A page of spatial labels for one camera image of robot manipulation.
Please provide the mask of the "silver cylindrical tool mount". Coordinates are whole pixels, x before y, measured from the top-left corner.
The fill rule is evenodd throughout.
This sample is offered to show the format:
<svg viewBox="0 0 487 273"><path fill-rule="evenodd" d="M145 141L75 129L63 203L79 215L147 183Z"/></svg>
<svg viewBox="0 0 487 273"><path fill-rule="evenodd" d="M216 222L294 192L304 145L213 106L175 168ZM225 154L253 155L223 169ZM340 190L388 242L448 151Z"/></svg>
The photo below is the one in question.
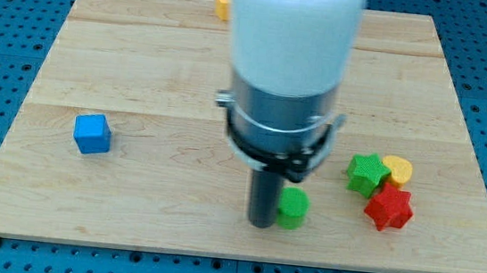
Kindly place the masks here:
<svg viewBox="0 0 487 273"><path fill-rule="evenodd" d="M242 161L299 183L334 149L346 119L335 113L337 90L280 95L234 73L231 88L219 90L216 102L227 110L228 142Z"/></svg>

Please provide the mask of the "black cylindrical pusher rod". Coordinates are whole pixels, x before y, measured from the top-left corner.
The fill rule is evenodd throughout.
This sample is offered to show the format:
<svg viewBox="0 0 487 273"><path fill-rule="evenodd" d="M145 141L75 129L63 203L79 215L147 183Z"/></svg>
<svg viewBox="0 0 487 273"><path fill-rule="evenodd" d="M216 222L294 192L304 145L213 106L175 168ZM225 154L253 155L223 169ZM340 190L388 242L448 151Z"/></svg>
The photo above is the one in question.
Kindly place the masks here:
<svg viewBox="0 0 487 273"><path fill-rule="evenodd" d="M256 228L269 228L275 224L284 183L283 176L275 172L252 172L248 220Z"/></svg>

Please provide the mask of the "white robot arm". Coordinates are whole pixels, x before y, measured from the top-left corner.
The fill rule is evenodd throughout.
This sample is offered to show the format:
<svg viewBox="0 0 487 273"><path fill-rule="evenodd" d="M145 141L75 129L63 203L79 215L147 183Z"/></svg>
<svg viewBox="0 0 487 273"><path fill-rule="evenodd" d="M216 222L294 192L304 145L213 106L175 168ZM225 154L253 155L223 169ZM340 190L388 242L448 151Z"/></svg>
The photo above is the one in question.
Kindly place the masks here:
<svg viewBox="0 0 487 273"><path fill-rule="evenodd" d="M231 0L231 85L217 94L229 145L251 168L248 220L277 218L285 181L303 181L335 144L335 111L367 0Z"/></svg>

